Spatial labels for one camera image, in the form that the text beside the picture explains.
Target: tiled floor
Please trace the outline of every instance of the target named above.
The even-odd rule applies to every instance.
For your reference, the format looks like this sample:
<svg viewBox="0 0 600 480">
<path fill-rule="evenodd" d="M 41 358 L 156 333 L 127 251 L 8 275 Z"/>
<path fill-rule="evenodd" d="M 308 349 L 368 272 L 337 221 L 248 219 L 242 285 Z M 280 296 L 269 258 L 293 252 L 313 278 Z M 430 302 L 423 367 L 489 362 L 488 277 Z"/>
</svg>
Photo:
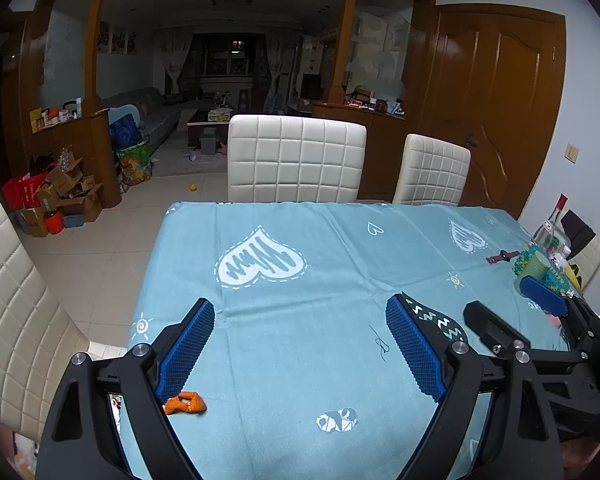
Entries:
<svg viewBox="0 0 600 480">
<path fill-rule="evenodd" d="M 189 186 L 198 190 L 191 192 Z M 126 346 L 138 291 L 168 206 L 224 202 L 225 173 L 164 176 L 129 189 L 95 222 L 33 238 L 20 232 L 36 267 L 92 341 Z"/>
</svg>

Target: gray carpet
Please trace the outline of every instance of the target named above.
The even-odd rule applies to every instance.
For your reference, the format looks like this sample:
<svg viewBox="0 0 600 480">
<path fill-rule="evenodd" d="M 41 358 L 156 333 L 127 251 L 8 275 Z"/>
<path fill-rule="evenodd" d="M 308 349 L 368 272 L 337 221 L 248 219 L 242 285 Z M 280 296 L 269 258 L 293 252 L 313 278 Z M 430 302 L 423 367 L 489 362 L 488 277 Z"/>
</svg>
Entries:
<svg viewBox="0 0 600 480">
<path fill-rule="evenodd" d="M 196 160 L 189 160 L 190 154 Z M 175 176 L 191 173 L 226 173 L 226 155 L 203 155 L 200 150 L 187 146 L 187 133 L 174 131 L 158 146 L 151 156 L 154 162 L 153 176 Z"/>
</svg>

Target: gray trash bin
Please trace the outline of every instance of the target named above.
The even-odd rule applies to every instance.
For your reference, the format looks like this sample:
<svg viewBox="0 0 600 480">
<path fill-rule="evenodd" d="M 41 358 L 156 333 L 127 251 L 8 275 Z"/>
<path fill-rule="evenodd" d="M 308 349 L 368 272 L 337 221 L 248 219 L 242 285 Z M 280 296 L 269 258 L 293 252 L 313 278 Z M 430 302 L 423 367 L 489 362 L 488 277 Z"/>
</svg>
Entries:
<svg viewBox="0 0 600 480">
<path fill-rule="evenodd" d="M 215 155 L 216 153 L 216 129 L 205 128 L 200 135 L 200 145 L 203 155 Z"/>
</svg>

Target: black cloth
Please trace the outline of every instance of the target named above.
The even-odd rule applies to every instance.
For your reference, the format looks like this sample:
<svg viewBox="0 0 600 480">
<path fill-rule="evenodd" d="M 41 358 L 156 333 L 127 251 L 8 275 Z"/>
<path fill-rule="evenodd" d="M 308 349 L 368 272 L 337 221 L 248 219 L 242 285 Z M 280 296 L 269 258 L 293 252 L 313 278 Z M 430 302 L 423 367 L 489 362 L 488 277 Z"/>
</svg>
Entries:
<svg viewBox="0 0 600 480">
<path fill-rule="evenodd" d="M 565 213 L 560 222 L 562 223 L 564 234 L 571 240 L 571 254 L 567 258 L 568 260 L 571 260 L 593 240 L 593 237 L 596 234 L 591 227 L 585 224 L 582 219 L 571 210 Z"/>
</svg>

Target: black thread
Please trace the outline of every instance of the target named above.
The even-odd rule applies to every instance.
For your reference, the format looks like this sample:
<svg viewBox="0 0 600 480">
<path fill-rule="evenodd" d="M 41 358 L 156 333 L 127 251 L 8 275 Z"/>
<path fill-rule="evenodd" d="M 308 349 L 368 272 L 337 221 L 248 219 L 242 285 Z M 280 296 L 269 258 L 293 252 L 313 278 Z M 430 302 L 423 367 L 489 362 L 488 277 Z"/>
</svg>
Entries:
<svg viewBox="0 0 600 480">
<path fill-rule="evenodd" d="M 376 332 L 371 325 L 369 325 L 369 328 L 374 331 L 374 334 L 376 334 L 376 344 L 380 347 L 380 357 L 382 358 L 382 361 L 386 362 L 384 354 L 389 351 L 389 345 L 380 339 L 378 332 Z"/>
</svg>

